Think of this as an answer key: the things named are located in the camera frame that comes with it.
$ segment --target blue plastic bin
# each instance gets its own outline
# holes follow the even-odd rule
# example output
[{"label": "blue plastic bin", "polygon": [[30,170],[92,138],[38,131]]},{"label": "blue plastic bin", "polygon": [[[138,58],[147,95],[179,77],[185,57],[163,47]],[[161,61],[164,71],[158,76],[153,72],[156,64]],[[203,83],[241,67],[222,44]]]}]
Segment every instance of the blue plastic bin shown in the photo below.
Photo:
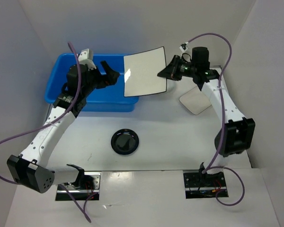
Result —
[{"label": "blue plastic bin", "polygon": [[[100,61],[107,61],[108,65],[120,73],[117,83],[103,89],[95,89],[87,98],[83,111],[94,112],[131,112],[134,110],[138,97],[124,97],[124,54],[95,54],[93,62],[104,74]],[[54,103],[61,88],[66,82],[66,74],[70,66],[76,64],[74,55],[65,53],[57,59],[45,90],[45,100]]]}]

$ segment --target wire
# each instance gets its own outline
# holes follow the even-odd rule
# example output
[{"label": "wire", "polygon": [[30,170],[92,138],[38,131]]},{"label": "wire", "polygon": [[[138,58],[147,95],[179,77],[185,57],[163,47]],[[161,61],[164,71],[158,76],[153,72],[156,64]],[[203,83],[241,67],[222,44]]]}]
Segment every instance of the wire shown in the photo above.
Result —
[{"label": "wire", "polygon": [[[37,129],[34,129],[34,130],[30,130],[30,131],[26,131],[26,132],[20,133],[20,134],[15,135],[15,136],[8,137],[8,138],[6,138],[6,139],[4,139],[4,140],[1,140],[1,141],[0,141],[0,144],[5,143],[5,142],[7,142],[7,141],[9,141],[9,140],[13,140],[13,139],[15,139],[15,138],[18,138],[18,137],[21,137],[21,136],[25,136],[25,135],[31,134],[31,133],[33,133],[33,132],[36,132],[36,131],[40,131],[40,130],[42,130],[42,129],[45,129],[45,128],[47,128],[48,126],[50,126],[50,125],[52,125],[52,124],[55,124],[56,122],[58,122],[59,120],[61,120],[61,118],[64,117],[64,116],[73,108],[73,106],[75,105],[75,102],[76,102],[77,99],[78,99],[79,93],[80,93],[80,88],[81,88],[81,68],[80,68],[80,64],[79,64],[78,57],[77,57],[78,55],[77,55],[77,53],[76,53],[76,50],[75,50],[74,46],[72,45],[71,42],[68,42],[67,44],[68,44],[68,47],[70,48],[71,52],[76,56],[75,59],[76,59],[76,64],[77,64],[77,68],[78,68],[78,87],[77,87],[76,95],[75,95],[74,100],[73,100],[73,102],[71,103],[71,105],[65,110],[65,112],[64,112],[63,114],[61,114],[60,117],[56,118],[56,119],[53,120],[52,122],[50,122],[50,123],[48,123],[48,124],[46,124],[46,125],[43,125],[43,126],[41,126],[40,128],[37,128]],[[17,184],[16,182],[11,181],[11,180],[9,180],[9,179],[6,179],[6,178],[4,178],[4,177],[1,176],[1,175],[0,175],[0,179],[3,180],[3,181],[5,181],[5,182],[8,182],[8,183]]]},{"label": "wire", "polygon": [[85,209],[82,209],[81,206],[78,204],[78,202],[76,201],[76,199],[73,197],[73,195],[70,193],[70,191],[67,190],[66,187],[64,187],[62,184],[60,184],[60,186],[66,191],[66,193],[69,195],[69,197],[71,198],[71,200],[74,201],[74,203],[76,204],[76,206],[79,208],[79,210],[83,213],[83,215],[85,216],[86,220],[91,223],[91,220],[88,216],[88,214],[85,212]]},{"label": "wire", "polygon": [[85,187],[86,187],[87,195],[89,195],[89,188],[87,187],[87,184],[86,184],[86,183],[85,183]]},{"label": "wire", "polygon": [[83,205],[83,211],[84,211],[85,213],[86,213],[85,208],[86,208],[87,201],[90,200],[90,199],[92,199],[93,196],[96,195],[96,194],[97,194],[97,192],[92,193],[92,194],[91,194],[89,197],[87,197],[87,199],[85,200],[84,205]]},{"label": "wire", "polygon": [[[221,74],[220,74],[219,80],[218,80],[218,81],[219,81],[219,87],[221,87],[221,81],[222,81],[223,73],[224,73],[226,67],[228,66],[228,64],[229,64],[229,62],[230,62],[230,60],[231,60],[231,55],[232,55],[231,43],[230,43],[224,36],[219,35],[219,34],[217,34],[217,33],[203,33],[203,34],[197,35],[196,37],[190,39],[190,40],[188,41],[188,43],[194,41],[195,39],[197,39],[197,38],[199,38],[199,37],[205,36],[205,35],[214,35],[214,36],[217,36],[217,37],[223,39],[223,40],[227,43],[227,45],[228,45],[228,47],[229,47],[229,56],[228,56],[228,59],[227,59],[225,65],[224,65],[224,67],[222,67]],[[237,178],[240,180],[240,182],[241,182],[241,184],[242,184],[242,188],[243,188],[242,196],[241,196],[240,199],[239,199],[237,202],[235,202],[235,203],[232,203],[232,204],[223,203],[223,202],[221,202],[221,201],[218,199],[218,194],[219,194],[220,192],[222,192],[222,191],[225,191],[225,189],[223,189],[223,190],[219,190],[219,191],[216,193],[216,199],[217,199],[217,201],[218,201],[220,204],[222,204],[222,205],[224,205],[224,206],[235,206],[235,205],[239,204],[239,203],[243,200],[244,195],[245,195],[245,186],[244,186],[244,183],[243,183],[241,177],[240,177],[234,170],[232,170],[232,169],[230,169],[230,168],[227,168],[227,167],[224,167],[224,166],[215,166],[215,167],[212,167],[212,165],[213,165],[215,159],[218,157],[218,155],[219,155],[219,153],[220,153],[220,150],[221,150],[221,148],[222,148],[222,142],[223,142],[223,139],[224,139],[224,130],[225,130],[225,104],[224,104],[224,98],[223,98],[222,89],[219,89],[219,92],[220,92],[221,103],[222,103],[222,129],[221,129],[221,137],[220,137],[219,145],[218,145],[218,148],[217,148],[217,151],[216,151],[215,155],[213,156],[213,158],[212,158],[212,160],[210,161],[210,163],[208,164],[208,166],[202,171],[202,173],[203,173],[203,174],[206,174],[206,172],[207,172],[208,170],[210,170],[210,169],[216,169],[216,168],[224,168],[224,169],[227,169],[227,170],[232,171],[232,172],[237,176]]]},{"label": "wire", "polygon": [[218,190],[220,190],[222,188],[222,185],[221,185],[220,181],[216,180],[216,182],[219,184],[219,189]]},{"label": "wire", "polygon": [[[229,42],[224,36],[219,35],[219,34],[217,34],[217,33],[204,33],[204,34],[198,35],[198,36],[196,36],[196,37],[190,39],[190,40],[188,41],[188,43],[194,41],[195,39],[197,39],[197,38],[199,38],[199,37],[205,36],[205,35],[214,35],[214,36],[217,36],[217,37],[223,39],[223,40],[227,43],[227,45],[228,45],[228,47],[229,47],[229,56],[228,56],[228,59],[227,59],[225,65],[224,65],[224,67],[222,67],[221,74],[220,74],[220,76],[219,76],[219,87],[221,87],[221,81],[222,81],[223,73],[224,73],[226,67],[228,66],[228,63],[229,63],[230,60],[231,60],[231,55],[232,55],[231,44],[230,44],[230,42]],[[207,172],[207,170],[209,170],[209,168],[213,165],[213,162],[215,161],[215,159],[218,157],[219,152],[220,152],[220,150],[221,150],[221,148],[222,148],[222,142],[223,142],[223,139],[224,139],[224,130],[225,130],[225,110],[224,110],[225,107],[224,107],[224,106],[225,106],[225,105],[224,105],[224,98],[223,98],[223,93],[222,93],[222,90],[221,90],[221,89],[220,89],[220,96],[221,96],[221,103],[222,103],[222,129],[221,129],[221,137],[220,137],[219,146],[218,146],[218,148],[217,148],[217,151],[216,151],[214,157],[212,158],[212,160],[210,161],[209,165],[205,168],[205,170],[202,171],[203,174],[205,174],[205,173]]]},{"label": "wire", "polygon": [[236,175],[236,177],[239,179],[239,181],[240,181],[240,183],[241,183],[241,185],[242,185],[242,195],[241,195],[240,199],[239,199],[238,201],[236,201],[235,203],[231,203],[231,204],[227,204],[227,203],[224,203],[224,202],[220,201],[220,200],[218,199],[218,194],[221,193],[221,192],[226,191],[226,189],[221,189],[221,190],[217,191],[217,193],[216,193],[215,196],[216,196],[217,201],[218,201],[220,204],[224,205],[224,206],[231,207],[231,206],[235,206],[235,205],[239,204],[239,203],[243,200],[243,198],[244,198],[244,196],[245,196],[245,186],[244,186],[244,183],[243,183],[243,181],[242,181],[242,178],[241,178],[233,169],[230,169],[230,168],[228,168],[228,167],[215,166],[215,167],[210,167],[209,169],[227,169],[227,170],[233,172],[233,173]]}]

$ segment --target white table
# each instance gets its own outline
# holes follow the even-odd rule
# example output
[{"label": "white table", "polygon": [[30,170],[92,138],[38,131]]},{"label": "white table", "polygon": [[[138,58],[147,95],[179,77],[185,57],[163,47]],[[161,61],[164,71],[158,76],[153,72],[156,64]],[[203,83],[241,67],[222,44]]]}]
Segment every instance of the white table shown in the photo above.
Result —
[{"label": "white table", "polygon": [[[212,107],[191,114],[179,98],[196,85],[183,78],[169,93],[140,97],[131,113],[81,113],[57,144],[49,166],[72,163],[89,171],[198,169],[215,153],[221,128]],[[119,129],[134,130],[140,139],[135,153],[116,154],[110,145]],[[233,155],[229,167],[251,168],[247,153]]]},{"label": "white table", "polygon": [[[278,227],[260,170],[237,172],[246,195],[235,207],[215,198],[185,199],[182,171],[104,172],[100,200],[87,205],[92,224],[72,201],[54,201],[55,187],[39,194],[18,186],[5,227]],[[230,197],[221,200],[235,202],[241,185],[224,174]]]}]

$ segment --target black plate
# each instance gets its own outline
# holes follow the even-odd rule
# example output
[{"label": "black plate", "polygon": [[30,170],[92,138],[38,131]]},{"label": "black plate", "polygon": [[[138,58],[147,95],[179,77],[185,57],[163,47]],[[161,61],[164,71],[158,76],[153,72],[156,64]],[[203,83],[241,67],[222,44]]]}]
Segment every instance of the black plate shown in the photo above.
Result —
[{"label": "black plate", "polygon": [[121,129],[112,136],[111,145],[117,154],[130,155],[137,150],[139,137],[133,130]]}]

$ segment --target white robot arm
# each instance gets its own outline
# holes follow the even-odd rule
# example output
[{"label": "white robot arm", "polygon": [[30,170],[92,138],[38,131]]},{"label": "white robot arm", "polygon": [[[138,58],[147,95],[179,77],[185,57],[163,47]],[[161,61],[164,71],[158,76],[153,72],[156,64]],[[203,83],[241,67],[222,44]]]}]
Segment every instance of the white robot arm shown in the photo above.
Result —
[{"label": "white robot arm", "polygon": [[86,177],[84,170],[78,166],[67,164],[63,167],[47,169],[48,160],[66,129],[75,121],[76,117],[86,104],[86,98],[94,89],[105,88],[117,82],[119,73],[113,71],[109,65],[102,61],[106,74],[101,75],[95,66],[93,53],[89,49],[83,50],[78,60],[81,69],[80,95],[73,108],[64,117],[55,123],[53,120],[61,116],[74,101],[78,89],[77,65],[70,67],[67,73],[67,82],[62,92],[53,104],[50,115],[44,125],[50,126],[39,131],[28,147],[17,156],[10,156],[7,164],[18,184],[22,184],[40,193],[46,192],[53,184],[72,183],[81,186]]},{"label": "white robot arm", "polygon": [[[186,45],[187,43],[180,46],[182,52],[187,51]],[[208,97],[221,124],[222,101],[220,89],[222,90],[225,107],[224,136],[222,138],[222,147],[213,166],[225,166],[229,155],[240,154],[250,147],[255,129],[255,122],[252,118],[247,119],[244,114],[238,110],[227,93],[222,81],[221,87],[219,87],[220,75],[216,70],[211,70],[209,68],[210,63],[208,59],[209,52],[206,47],[195,47],[192,49],[190,61],[185,60],[183,56],[175,55],[171,63],[158,73],[158,77],[175,81],[181,80],[182,76],[191,77],[194,83],[199,87],[200,91]],[[218,148],[220,137],[221,131],[214,140],[216,148]],[[208,166],[209,162],[206,161],[201,164],[200,169],[204,170]],[[221,169],[218,168],[210,169],[206,174],[213,175],[220,171]]]}]

